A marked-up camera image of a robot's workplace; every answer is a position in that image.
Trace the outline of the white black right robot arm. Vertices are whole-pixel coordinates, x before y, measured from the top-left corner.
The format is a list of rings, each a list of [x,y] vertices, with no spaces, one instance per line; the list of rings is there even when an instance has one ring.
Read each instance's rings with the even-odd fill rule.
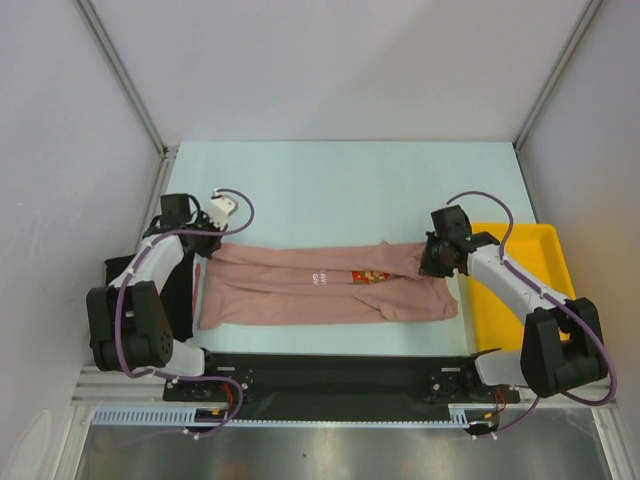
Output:
[[[602,338],[599,313],[586,298],[572,300],[543,283],[506,251],[505,240],[474,232],[458,205],[432,212],[420,260],[425,276],[465,275],[490,290],[523,325],[516,352],[480,353],[461,376],[463,393],[484,401],[497,385],[524,386],[541,398],[587,384],[617,382]]]

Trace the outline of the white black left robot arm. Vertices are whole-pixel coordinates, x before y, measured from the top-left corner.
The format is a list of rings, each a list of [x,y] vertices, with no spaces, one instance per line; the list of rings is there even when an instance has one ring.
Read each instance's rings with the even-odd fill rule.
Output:
[[[107,261],[107,283],[86,297],[90,347],[101,371],[161,371],[185,376],[197,398],[214,397],[220,374],[188,345],[203,299],[206,262],[221,246],[236,202],[215,194],[206,206],[169,194],[143,234],[139,251]]]

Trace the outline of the pink t shirt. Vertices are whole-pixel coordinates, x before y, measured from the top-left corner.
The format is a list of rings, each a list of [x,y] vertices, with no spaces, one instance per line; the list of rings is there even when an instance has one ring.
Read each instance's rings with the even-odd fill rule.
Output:
[[[418,243],[277,250],[228,243],[209,260],[199,326],[431,322],[457,316]]]

